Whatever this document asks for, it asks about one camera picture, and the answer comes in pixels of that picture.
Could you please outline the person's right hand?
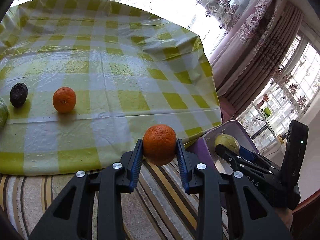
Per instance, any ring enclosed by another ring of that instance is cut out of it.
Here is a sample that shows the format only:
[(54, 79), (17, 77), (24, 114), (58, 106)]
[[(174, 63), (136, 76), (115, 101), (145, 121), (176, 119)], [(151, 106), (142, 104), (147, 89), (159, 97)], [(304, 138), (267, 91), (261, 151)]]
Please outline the person's right hand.
[(285, 208), (274, 208), (275, 212), (278, 214), (280, 219), (283, 221), (288, 230), (291, 229), (291, 225), (293, 222), (293, 212), (292, 210)]

